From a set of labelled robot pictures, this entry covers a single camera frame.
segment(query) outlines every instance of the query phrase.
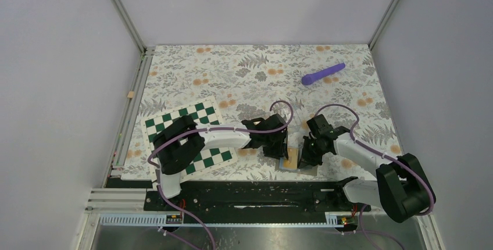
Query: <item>white wall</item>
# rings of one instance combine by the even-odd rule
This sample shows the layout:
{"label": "white wall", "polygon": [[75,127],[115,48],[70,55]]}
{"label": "white wall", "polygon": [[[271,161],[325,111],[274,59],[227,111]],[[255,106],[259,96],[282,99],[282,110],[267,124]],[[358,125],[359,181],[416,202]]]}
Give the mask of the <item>white wall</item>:
{"label": "white wall", "polygon": [[447,249],[493,249],[493,0],[402,0],[374,57]]}
{"label": "white wall", "polygon": [[391,0],[122,0],[146,45],[368,43]]}
{"label": "white wall", "polygon": [[0,0],[0,249],[68,249],[138,57],[110,0]]}

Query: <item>metal frame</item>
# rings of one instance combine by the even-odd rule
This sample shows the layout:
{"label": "metal frame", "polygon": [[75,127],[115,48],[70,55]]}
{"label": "metal frame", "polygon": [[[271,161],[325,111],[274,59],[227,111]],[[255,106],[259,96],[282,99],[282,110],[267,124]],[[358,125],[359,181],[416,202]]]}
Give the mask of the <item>metal frame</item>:
{"label": "metal frame", "polygon": [[371,37],[370,42],[368,43],[368,47],[370,48],[371,51],[375,47],[378,39],[380,38],[380,35],[382,34],[383,30],[387,26],[390,17],[394,13],[395,8],[397,7],[400,1],[401,0],[392,0],[388,5],[387,10],[384,13],[384,16],[380,20],[380,23],[378,24],[375,33],[373,33],[373,36]]}
{"label": "metal frame", "polygon": [[127,10],[125,10],[125,7],[122,4],[121,0],[111,0],[116,7],[116,11],[120,15],[120,17],[123,19],[123,23],[128,29],[128,32],[130,33],[132,39],[134,40],[135,45],[137,46],[138,50],[141,53],[145,52],[145,44],[140,38],[137,29],[135,28],[134,24],[132,23],[132,20],[130,19],[130,16],[127,13]]}
{"label": "metal frame", "polygon": [[[392,16],[397,4],[400,0],[392,0],[387,10],[384,13],[381,21],[379,22],[371,40],[368,44],[370,50],[373,50],[375,44],[380,38],[381,33],[385,29],[390,17]],[[122,18],[123,23],[128,29],[135,45],[142,53],[141,61],[135,71],[132,83],[130,85],[130,91],[134,91],[133,98],[129,98],[126,102],[123,116],[119,124],[119,130],[115,138],[115,142],[112,147],[107,169],[105,170],[105,177],[102,187],[106,184],[108,175],[117,175],[118,171],[112,171],[113,168],[122,167],[128,150],[131,134],[137,119],[137,113],[140,105],[140,100],[144,92],[145,82],[151,66],[152,57],[154,55],[155,47],[146,47],[141,37],[139,36],[137,29],[133,25],[125,7],[121,0],[112,0],[117,12]],[[147,189],[126,189],[126,188],[94,188],[90,194],[87,202],[86,211],[83,214],[81,220],[80,230],[74,237],[75,249],[89,250],[94,242],[97,227],[101,220],[104,218],[103,214],[114,214],[125,217],[126,215],[132,215],[129,217],[135,217],[135,215],[141,214],[143,217],[149,217],[149,215],[166,215],[174,214],[175,212],[147,212],[143,210],[144,202],[146,201]],[[332,215],[342,215],[338,212],[331,212]],[[436,222],[433,215],[423,216],[417,218],[421,233],[428,249],[445,249],[441,235],[436,228]],[[187,224],[187,226],[195,227],[199,224]],[[221,227],[221,224],[214,224],[214,227]],[[225,224],[226,227],[251,227],[250,224],[238,224],[233,226]],[[309,224],[256,224],[259,227],[310,227]]]}
{"label": "metal frame", "polygon": [[[75,249],[90,250],[94,242],[96,231],[99,225],[114,226],[155,226],[156,222],[162,221],[166,215],[177,215],[179,212],[148,212],[144,211],[146,201],[146,189],[108,189],[95,188],[91,192],[90,200],[87,203],[84,213],[84,230]],[[380,210],[372,211],[373,215],[383,215],[385,212]],[[347,212],[326,212],[328,222],[332,217],[349,215]],[[427,249],[445,249],[440,232],[437,229],[433,215],[416,217],[423,240]],[[200,224],[182,224],[183,227],[201,227]],[[208,227],[303,227],[320,228],[334,227],[332,224],[304,223],[304,224],[207,224]]]}

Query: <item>orange flower print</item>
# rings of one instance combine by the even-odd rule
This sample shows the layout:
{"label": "orange flower print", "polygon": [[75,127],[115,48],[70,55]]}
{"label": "orange flower print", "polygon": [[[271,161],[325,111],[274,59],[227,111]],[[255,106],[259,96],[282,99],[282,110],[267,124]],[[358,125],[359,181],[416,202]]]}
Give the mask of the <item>orange flower print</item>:
{"label": "orange flower print", "polygon": [[366,106],[366,102],[363,99],[358,99],[358,106]]}
{"label": "orange flower print", "polygon": [[221,101],[221,102],[219,103],[219,107],[220,107],[220,108],[222,108],[222,109],[227,108],[227,107],[228,107],[228,102],[226,102],[226,101]]}

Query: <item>cable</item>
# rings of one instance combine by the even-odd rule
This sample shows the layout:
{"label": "cable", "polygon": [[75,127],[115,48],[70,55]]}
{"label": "cable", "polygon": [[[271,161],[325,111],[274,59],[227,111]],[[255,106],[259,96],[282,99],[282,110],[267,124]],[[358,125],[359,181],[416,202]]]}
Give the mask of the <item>cable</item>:
{"label": "cable", "polygon": [[431,213],[431,211],[433,211],[433,207],[435,205],[435,200],[433,198],[433,193],[431,192],[430,188],[428,187],[428,184],[426,184],[424,182],[424,180],[418,176],[412,169],[410,169],[409,167],[407,167],[406,165],[404,165],[403,163],[401,163],[399,160],[393,158],[393,157],[390,157],[388,156],[387,154],[385,154],[384,152],[380,152],[376,149],[374,149],[373,147],[370,147],[360,141],[358,141],[355,136],[354,136],[354,128],[356,127],[356,125],[359,123],[359,116],[358,114],[352,110],[349,106],[345,106],[345,105],[341,105],[340,103],[330,103],[328,105],[325,105],[323,107],[321,107],[317,113],[315,113],[315,116],[317,116],[319,114],[319,112],[321,110],[323,110],[324,108],[327,108],[329,106],[340,106],[342,108],[345,108],[347,109],[348,111],[352,112],[354,116],[356,116],[356,122],[354,122],[354,124],[351,126],[351,129],[349,131],[349,135],[351,136],[351,139],[357,143],[358,145],[360,145],[361,147],[363,147],[364,149],[370,151],[371,153],[373,154],[376,154],[378,156],[382,156],[383,158],[387,159],[387,160],[390,160],[396,164],[398,164],[400,167],[402,167],[404,170],[406,170],[409,174],[411,174],[423,187],[424,189],[426,190],[426,193],[428,194],[428,197],[430,198],[430,206],[428,207],[427,210],[425,210],[424,212],[420,212],[418,213],[417,215],[418,216],[424,216],[424,215],[428,215]]}
{"label": "cable", "polygon": [[[290,119],[286,122],[286,124],[282,125],[281,127],[279,128],[276,128],[274,130],[265,130],[265,131],[259,131],[259,130],[248,130],[248,129],[241,129],[241,128],[233,128],[233,127],[215,127],[215,128],[210,128],[209,131],[220,131],[220,130],[226,130],[226,131],[241,131],[241,132],[247,132],[247,133],[254,133],[254,134],[270,134],[270,133],[274,133],[274,132],[277,132],[277,131],[282,131],[283,129],[287,128],[288,125],[291,123],[292,119],[293,119],[293,115],[294,115],[294,110],[291,106],[290,103],[286,102],[286,101],[283,101],[283,100],[279,100],[279,101],[275,101],[272,103],[272,105],[270,105],[270,108],[269,108],[269,111],[272,111],[272,107],[277,104],[277,103],[285,103],[286,105],[288,105],[289,109],[290,109],[290,112],[291,112],[291,116],[290,116]],[[174,143],[175,141],[181,139],[181,138],[184,138],[188,135],[191,135],[191,134],[194,134],[194,133],[200,133],[200,132],[205,132],[207,131],[208,129],[206,128],[203,128],[203,129],[195,129],[195,130],[190,130],[190,131],[187,131],[187,132],[184,132],[172,139],[170,139],[169,141],[165,142],[164,144],[162,144],[161,146],[159,146],[158,148],[154,149],[154,151],[149,155],[149,157],[147,158],[147,162],[155,167],[157,167],[159,169],[159,165],[155,162],[152,161],[152,159],[156,156],[156,154],[165,149],[167,146],[169,146],[170,144]],[[202,225],[202,227],[204,227],[205,231],[207,232],[207,234],[209,235],[209,238],[210,240],[212,241],[212,249],[215,250],[216,249],[216,241],[214,240],[214,237],[212,236],[212,233],[210,232],[209,228],[207,228],[207,226],[198,218],[196,217],[193,213],[189,212],[189,211],[186,211],[185,209],[183,208],[180,208],[179,206],[176,206],[174,205],[172,202],[170,202],[166,197],[165,197],[165,193],[163,192],[163,190],[161,189],[161,185],[158,185],[158,191],[159,191],[159,194],[161,195],[161,197],[165,200],[165,202],[171,206],[172,208],[175,208],[176,210],[179,210],[183,213],[186,213],[188,215],[190,215],[192,218],[194,218],[198,223],[200,223],[200,225]],[[172,234],[173,237],[176,237],[177,239],[183,241],[184,243],[186,243],[187,245],[195,248],[195,249],[198,249],[197,247],[195,247],[194,245],[192,245],[190,242],[186,241],[185,239],[175,235],[175,234]]]}
{"label": "cable", "polygon": [[166,230],[162,230],[163,233],[165,235],[169,234],[170,236],[176,238],[177,240],[187,244],[188,246],[190,246],[191,248],[194,248],[195,250],[201,250],[200,248],[198,248],[197,246],[193,245],[191,242],[187,241],[185,238],[181,237],[181,236],[178,236],[176,234],[173,234],[172,232],[170,231],[166,231]]}
{"label": "cable", "polygon": [[356,215],[356,212],[358,212],[358,204],[354,204],[353,211],[351,212],[351,218]]}
{"label": "cable", "polygon": [[[277,103],[285,103],[286,105],[288,105],[288,107],[290,108],[290,111],[291,111],[290,119],[286,122],[286,124],[282,125],[279,128],[276,128],[274,130],[259,131],[259,130],[248,130],[248,129],[241,129],[241,128],[233,128],[233,127],[214,127],[214,128],[210,128],[209,131],[224,131],[224,130],[226,130],[226,131],[239,131],[239,132],[247,132],[247,133],[254,133],[254,134],[270,134],[270,133],[282,131],[285,128],[287,128],[288,125],[291,123],[291,121],[293,119],[293,115],[294,115],[294,110],[293,110],[290,103],[283,101],[283,100],[279,100],[279,101],[273,102],[272,105],[270,105],[269,111],[272,111],[272,107]],[[182,134],[177,135],[176,137],[165,142],[164,144],[162,144],[158,148],[154,149],[154,151],[152,151],[152,153],[147,158],[147,162],[159,169],[159,165],[152,161],[152,159],[156,156],[156,154],[158,154],[159,151],[163,150],[164,148],[166,148],[167,146],[169,146],[170,144],[174,143],[175,141],[177,141],[181,138],[184,138],[188,135],[195,134],[195,133],[206,132],[207,130],[208,129],[206,129],[206,128],[195,129],[195,130],[190,130],[190,131],[187,131],[187,132],[184,132]]]}
{"label": "cable", "polygon": [[365,227],[363,226],[363,211],[365,210],[365,208],[367,206],[368,206],[367,204],[363,205],[363,207],[359,211],[359,226],[361,227],[361,232],[363,232],[366,239],[368,241],[370,241],[370,243],[373,245],[373,247],[377,248],[378,250],[382,250],[382,248],[380,248],[373,240],[371,240],[371,238],[368,236],[368,233],[365,230]]}
{"label": "cable", "polygon": [[[180,208],[180,207],[176,206],[175,204],[173,204],[172,202],[170,202],[170,200],[168,198],[166,198],[165,193],[163,193],[163,190],[161,189],[161,185],[158,185],[158,191],[159,191],[159,195],[161,195],[161,198],[163,198],[169,206],[171,206],[172,208],[179,210],[185,214],[190,215],[190,217],[192,217],[193,219],[195,219],[195,221],[197,221],[200,225],[202,225],[202,227],[205,229],[205,231],[209,235],[210,241],[212,242],[212,249],[216,250],[216,241],[214,240],[214,237],[212,236],[210,229],[207,228],[207,226],[202,222],[202,220],[200,220],[197,216],[195,216],[190,211],[186,211],[185,209]],[[184,243],[188,244],[189,246],[194,247],[194,246],[192,246],[192,244],[190,242],[186,241],[184,238],[181,238],[175,234],[173,234],[172,236],[178,238],[179,240],[183,241]]]}
{"label": "cable", "polygon": [[[391,234],[387,234],[387,233],[384,233],[383,231],[366,231],[368,234],[376,234],[376,235],[380,235],[382,237],[387,237],[387,238],[390,238],[391,240],[395,241],[397,244],[399,244],[399,246],[405,250],[406,248],[404,247],[404,245],[399,242],[397,240],[397,238],[395,238],[393,235]],[[347,232],[339,232],[339,231],[322,231],[322,233],[326,233],[326,234],[338,234],[338,235],[348,235],[348,234],[362,234],[363,232],[358,230],[358,231],[347,231]]]}

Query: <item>black bracket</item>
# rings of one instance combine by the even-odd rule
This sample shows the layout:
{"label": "black bracket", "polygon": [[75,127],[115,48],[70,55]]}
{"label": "black bracket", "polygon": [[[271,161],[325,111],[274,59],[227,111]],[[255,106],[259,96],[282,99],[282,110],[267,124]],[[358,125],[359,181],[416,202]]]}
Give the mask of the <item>black bracket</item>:
{"label": "black bracket", "polygon": [[[433,194],[433,201],[436,202],[435,193],[417,158],[407,153],[397,159],[424,180]],[[380,203],[392,220],[402,223],[430,206],[430,199],[424,187],[398,164],[381,165],[376,173]]]}

